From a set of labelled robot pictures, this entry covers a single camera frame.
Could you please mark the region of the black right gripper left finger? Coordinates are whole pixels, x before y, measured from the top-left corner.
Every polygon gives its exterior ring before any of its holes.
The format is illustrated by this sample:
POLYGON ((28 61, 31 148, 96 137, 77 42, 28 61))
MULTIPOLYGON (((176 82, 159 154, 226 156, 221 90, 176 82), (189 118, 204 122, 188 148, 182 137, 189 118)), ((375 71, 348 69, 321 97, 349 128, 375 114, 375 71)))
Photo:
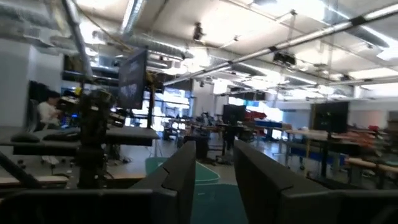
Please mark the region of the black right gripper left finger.
POLYGON ((26 190, 0 202, 0 224, 190 224, 196 145, 186 142, 128 189, 26 190))

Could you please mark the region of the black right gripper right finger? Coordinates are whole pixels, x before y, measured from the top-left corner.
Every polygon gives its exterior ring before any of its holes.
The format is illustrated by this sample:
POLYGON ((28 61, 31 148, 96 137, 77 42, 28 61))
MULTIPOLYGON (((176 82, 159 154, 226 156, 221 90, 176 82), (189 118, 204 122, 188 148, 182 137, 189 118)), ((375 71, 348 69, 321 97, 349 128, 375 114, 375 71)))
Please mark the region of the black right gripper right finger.
POLYGON ((398 224, 398 190, 330 189, 240 140, 233 156, 249 224, 398 224))

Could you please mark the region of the wooden workbench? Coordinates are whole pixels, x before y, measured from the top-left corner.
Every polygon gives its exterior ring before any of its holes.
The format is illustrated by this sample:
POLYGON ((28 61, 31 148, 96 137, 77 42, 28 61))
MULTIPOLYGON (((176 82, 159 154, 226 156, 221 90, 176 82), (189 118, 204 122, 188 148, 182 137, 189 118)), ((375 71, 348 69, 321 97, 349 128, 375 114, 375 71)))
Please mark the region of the wooden workbench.
MULTIPOLYGON (((287 134, 301 135, 311 140, 326 141, 328 133, 326 131, 312 130, 312 129, 290 129, 286 130, 287 134)), ((388 141, 377 135, 374 131, 354 129, 349 130, 347 133, 331 133, 331 140, 337 140, 344 144, 357 144, 362 147, 381 147, 388 145, 388 141)))

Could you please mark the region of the grey desk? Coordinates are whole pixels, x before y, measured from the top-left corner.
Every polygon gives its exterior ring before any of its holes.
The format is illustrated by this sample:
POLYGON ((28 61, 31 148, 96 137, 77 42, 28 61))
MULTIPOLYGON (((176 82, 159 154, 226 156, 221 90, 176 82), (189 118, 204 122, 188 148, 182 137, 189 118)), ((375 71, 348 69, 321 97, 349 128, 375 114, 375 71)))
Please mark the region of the grey desk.
MULTIPOLYGON (((39 142, 15 142, 11 136, 0 138, 0 146, 12 146, 13 154, 25 156, 66 156, 73 157, 80 148, 80 142, 45 141, 43 138, 56 130, 43 130, 31 133, 40 139, 39 142)), ((151 128, 123 127, 110 128, 106 132, 102 144, 151 146, 154 139, 160 139, 156 131, 151 128)))

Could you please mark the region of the black monitor on stand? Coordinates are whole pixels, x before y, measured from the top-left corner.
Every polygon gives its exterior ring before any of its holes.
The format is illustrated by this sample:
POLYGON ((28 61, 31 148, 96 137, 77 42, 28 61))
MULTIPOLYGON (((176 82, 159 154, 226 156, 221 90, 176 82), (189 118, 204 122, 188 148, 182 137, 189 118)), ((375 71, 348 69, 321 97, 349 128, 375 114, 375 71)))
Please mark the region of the black monitor on stand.
POLYGON ((224 124, 237 125, 238 121, 242 122, 245 120, 246 107, 238 105, 224 105, 222 120, 224 124))
POLYGON ((330 101, 311 105, 309 127, 331 133, 345 133, 348 129, 348 101, 330 101))

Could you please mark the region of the dark flat monitor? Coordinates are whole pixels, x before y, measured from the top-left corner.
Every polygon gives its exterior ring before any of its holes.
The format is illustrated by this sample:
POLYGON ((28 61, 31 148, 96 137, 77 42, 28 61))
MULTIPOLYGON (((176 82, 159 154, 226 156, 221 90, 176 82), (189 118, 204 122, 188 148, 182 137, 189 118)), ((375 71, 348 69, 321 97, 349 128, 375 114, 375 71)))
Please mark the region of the dark flat monitor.
POLYGON ((120 108, 140 110, 146 87, 147 49, 137 49, 119 68, 118 102, 120 108))

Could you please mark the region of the person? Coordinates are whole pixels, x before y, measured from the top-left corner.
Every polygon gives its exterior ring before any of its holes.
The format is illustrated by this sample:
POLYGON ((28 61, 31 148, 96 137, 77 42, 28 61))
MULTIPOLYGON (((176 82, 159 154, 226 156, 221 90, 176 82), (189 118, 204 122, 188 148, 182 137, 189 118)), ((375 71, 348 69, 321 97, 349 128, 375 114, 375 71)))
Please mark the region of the person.
POLYGON ((49 90, 47 99, 38 105, 40 115, 40 123, 48 129, 60 129, 59 116, 62 113, 57 109, 60 94, 56 91, 49 90))

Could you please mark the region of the office chair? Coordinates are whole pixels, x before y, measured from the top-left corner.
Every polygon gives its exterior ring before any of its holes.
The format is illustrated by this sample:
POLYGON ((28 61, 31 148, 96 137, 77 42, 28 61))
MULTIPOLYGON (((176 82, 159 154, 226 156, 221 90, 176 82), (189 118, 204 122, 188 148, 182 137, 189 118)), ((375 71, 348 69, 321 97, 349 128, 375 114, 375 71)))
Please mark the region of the office chair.
POLYGON ((35 132, 40 129, 40 113, 38 111, 38 101, 30 99, 27 105, 26 130, 35 132))

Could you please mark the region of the silver ceiling duct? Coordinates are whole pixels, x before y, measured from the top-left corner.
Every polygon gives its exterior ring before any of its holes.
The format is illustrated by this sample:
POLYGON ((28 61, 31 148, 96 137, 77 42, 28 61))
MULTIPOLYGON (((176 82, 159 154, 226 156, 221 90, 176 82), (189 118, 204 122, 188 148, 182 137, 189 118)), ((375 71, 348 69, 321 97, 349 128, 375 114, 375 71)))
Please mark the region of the silver ceiling duct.
POLYGON ((186 49, 179 48, 178 46, 163 43, 154 39, 150 39, 143 35, 134 34, 130 37, 126 37, 125 41, 127 44, 135 47, 147 47, 149 50, 165 54, 168 56, 182 58, 194 58, 195 56, 186 49))

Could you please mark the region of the aluminium frame beam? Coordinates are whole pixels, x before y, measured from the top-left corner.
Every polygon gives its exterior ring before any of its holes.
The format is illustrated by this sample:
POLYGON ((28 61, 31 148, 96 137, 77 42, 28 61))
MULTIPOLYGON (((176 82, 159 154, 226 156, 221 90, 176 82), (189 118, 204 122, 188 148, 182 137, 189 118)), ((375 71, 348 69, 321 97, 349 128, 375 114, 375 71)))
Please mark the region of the aluminium frame beam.
POLYGON ((387 19, 388 17, 394 16, 398 14, 398 3, 390 4, 388 6, 382 7, 377 10, 373 10, 362 14, 360 16, 356 16, 354 18, 345 20, 343 22, 335 23, 329 25, 321 30, 313 31, 310 33, 306 33, 295 37, 293 39, 287 39, 284 42, 279 42, 276 45, 268 46, 262 50, 258 50, 257 52, 253 52, 251 54, 244 55, 242 57, 236 58, 234 60, 228 60, 219 65, 215 65, 213 67, 208 67, 204 70, 200 70, 195 73, 190 73, 189 75, 185 75, 183 77, 178 77, 174 80, 167 81, 164 83, 164 86, 169 86, 174 83, 179 83, 185 80, 190 80, 200 75, 205 75, 208 73, 213 73, 215 71, 220 71, 223 68, 230 67, 234 64, 245 62, 247 60, 251 60, 263 55, 269 55, 274 52, 279 52, 281 50, 286 50, 291 47, 296 47, 298 45, 306 44, 307 42, 311 42, 314 40, 322 39, 324 37, 328 37, 340 32, 344 32, 346 30, 352 29, 357 26, 365 25, 371 22, 379 21, 382 19, 387 19))

